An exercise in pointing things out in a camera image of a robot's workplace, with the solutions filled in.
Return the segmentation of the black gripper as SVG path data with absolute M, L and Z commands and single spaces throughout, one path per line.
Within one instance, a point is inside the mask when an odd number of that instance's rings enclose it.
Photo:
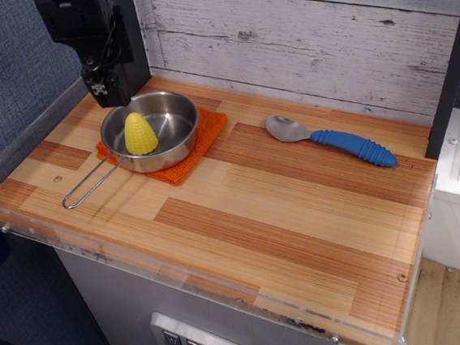
M 77 53 L 84 84 L 99 106 L 126 106 L 131 95 L 121 64 L 134 59 L 120 6 L 114 0 L 33 1 L 53 41 Z

